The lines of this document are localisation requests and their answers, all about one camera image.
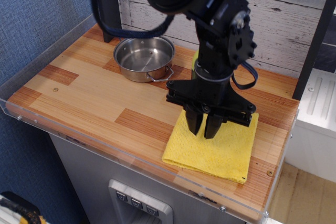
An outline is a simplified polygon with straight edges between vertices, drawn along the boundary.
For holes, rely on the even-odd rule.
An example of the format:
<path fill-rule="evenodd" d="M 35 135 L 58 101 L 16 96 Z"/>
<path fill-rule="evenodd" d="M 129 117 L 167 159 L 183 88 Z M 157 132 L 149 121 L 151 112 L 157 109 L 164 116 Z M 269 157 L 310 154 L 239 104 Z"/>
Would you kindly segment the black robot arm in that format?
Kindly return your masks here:
<path fill-rule="evenodd" d="M 248 126 L 256 107 L 237 94 L 234 71 L 242 66 L 254 78 L 256 70 L 247 62 L 256 43 L 250 29 L 246 0 L 148 0 L 156 10 L 182 13 L 195 21 L 198 57 L 191 80 L 169 81 L 167 100 L 181 105 L 189 130 L 197 134 L 205 125 L 205 138 L 213 138 L 221 125 L 231 121 Z"/>

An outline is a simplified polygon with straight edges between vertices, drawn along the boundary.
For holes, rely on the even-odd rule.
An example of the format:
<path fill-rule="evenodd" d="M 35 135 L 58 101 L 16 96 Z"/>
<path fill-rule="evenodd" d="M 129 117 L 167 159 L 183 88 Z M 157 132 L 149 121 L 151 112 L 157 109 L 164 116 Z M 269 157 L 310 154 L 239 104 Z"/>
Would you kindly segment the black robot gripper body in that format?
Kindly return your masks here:
<path fill-rule="evenodd" d="M 167 101 L 181 105 L 185 110 L 192 109 L 203 114 L 223 116 L 223 123 L 231 121 L 249 126 L 256 106 L 234 91 L 231 73 L 223 79 L 206 80 L 196 77 L 191 80 L 170 80 L 166 87 Z"/>

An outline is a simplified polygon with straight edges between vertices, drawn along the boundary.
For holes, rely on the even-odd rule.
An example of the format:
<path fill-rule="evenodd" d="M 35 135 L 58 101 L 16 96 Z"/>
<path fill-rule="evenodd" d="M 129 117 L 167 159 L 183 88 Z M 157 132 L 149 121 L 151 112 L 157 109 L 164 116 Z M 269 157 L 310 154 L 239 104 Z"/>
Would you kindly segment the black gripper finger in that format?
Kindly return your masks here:
<path fill-rule="evenodd" d="M 220 129 L 223 123 L 223 116 L 216 114 L 209 114 L 206 119 L 205 133 L 204 137 L 206 139 L 212 139 L 215 137 L 216 133 Z"/>
<path fill-rule="evenodd" d="M 188 124 L 188 129 L 196 135 L 201 127 L 201 123 L 203 121 L 203 113 L 200 111 L 195 111 L 192 109 L 186 110 L 186 121 Z"/>

